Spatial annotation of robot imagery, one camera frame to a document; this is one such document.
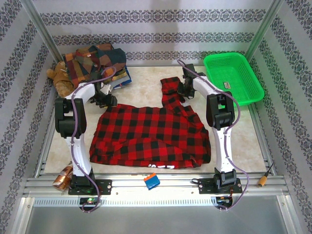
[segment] patterned wallpaper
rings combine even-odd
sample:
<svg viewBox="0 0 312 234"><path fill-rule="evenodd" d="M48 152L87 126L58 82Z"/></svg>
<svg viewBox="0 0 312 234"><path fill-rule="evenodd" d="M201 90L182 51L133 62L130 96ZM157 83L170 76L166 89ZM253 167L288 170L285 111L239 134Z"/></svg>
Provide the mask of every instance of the patterned wallpaper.
<svg viewBox="0 0 312 234"><path fill-rule="evenodd" d="M312 5L285 1L251 62L265 97L257 111L304 233L312 233Z"/></svg>
<svg viewBox="0 0 312 234"><path fill-rule="evenodd" d="M196 64L220 51L244 53L272 0L34 0L61 53L111 42L128 65Z"/></svg>
<svg viewBox="0 0 312 234"><path fill-rule="evenodd" d="M0 234L12 228L25 180L34 169L55 91L53 58L18 0L0 0Z"/></svg>

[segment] teddy bear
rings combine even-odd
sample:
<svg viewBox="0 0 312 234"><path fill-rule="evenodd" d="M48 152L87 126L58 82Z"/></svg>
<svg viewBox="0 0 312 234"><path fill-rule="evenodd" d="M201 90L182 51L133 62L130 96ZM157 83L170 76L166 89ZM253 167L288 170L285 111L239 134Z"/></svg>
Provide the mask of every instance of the teddy bear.
<svg viewBox="0 0 312 234"><path fill-rule="evenodd" d="M64 98L75 90L72 82L68 78L65 62L59 62L54 71L48 69L47 76L53 80L54 87L60 97Z"/></svg>

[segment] plaid cloth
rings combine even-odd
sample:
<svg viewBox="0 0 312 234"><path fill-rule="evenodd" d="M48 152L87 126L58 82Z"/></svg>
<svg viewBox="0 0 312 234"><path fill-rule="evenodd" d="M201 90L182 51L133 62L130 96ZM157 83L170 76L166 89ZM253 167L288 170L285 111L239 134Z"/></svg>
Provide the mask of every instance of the plaid cloth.
<svg viewBox="0 0 312 234"><path fill-rule="evenodd" d="M117 71L116 76L126 72L124 69L126 65L125 52L121 49L114 49L111 44L77 49L74 53L66 54L64 61L74 88L77 88L83 80L102 78L100 73L105 67L114 66ZM107 77L112 73L113 70L109 69L104 76Z"/></svg>
<svg viewBox="0 0 312 234"><path fill-rule="evenodd" d="M97 124L91 162L175 169L210 162L208 131L190 106L181 105L179 78L161 83L163 108L108 107Z"/></svg>

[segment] marble surface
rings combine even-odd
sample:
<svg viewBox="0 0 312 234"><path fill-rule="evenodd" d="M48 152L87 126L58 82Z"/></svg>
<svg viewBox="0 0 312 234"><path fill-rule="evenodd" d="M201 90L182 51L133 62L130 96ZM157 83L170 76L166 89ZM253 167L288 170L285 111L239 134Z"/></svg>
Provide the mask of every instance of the marble surface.
<svg viewBox="0 0 312 234"><path fill-rule="evenodd" d="M204 72L205 67L196 67L197 72ZM161 84L163 78L178 76L182 78L181 67L129 67L133 82L123 89L113 91L118 103L133 105L135 107L162 107ZM211 162L192 169L159 169L144 167L112 166L91 163L95 173L214 173L215 168L215 139L211 128L206 121L206 100L200 93L189 100L193 110L199 115L206 129L212 148ZM96 130L99 117L105 112L91 103L85 105L87 117L87 130L85 133L86 149L89 151L93 134ZM247 106L241 107L241 119L232 129L232 154L234 163L247 172L264 172L265 165L258 140L254 131L253 122ZM71 160L70 151L65 140L56 131L51 143L45 173L59 173Z"/></svg>

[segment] green basket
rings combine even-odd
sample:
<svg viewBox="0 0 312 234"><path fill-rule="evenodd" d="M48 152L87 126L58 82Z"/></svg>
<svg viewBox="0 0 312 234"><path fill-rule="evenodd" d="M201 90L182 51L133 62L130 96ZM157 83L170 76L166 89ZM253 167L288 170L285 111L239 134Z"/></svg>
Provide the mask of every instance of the green basket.
<svg viewBox="0 0 312 234"><path fill-rule="evenodd" d="M204 65L209 80L219 89L230 91L239 105L249 105L263 99L263 88L242 54L209 55L204 59Z"/></svg>

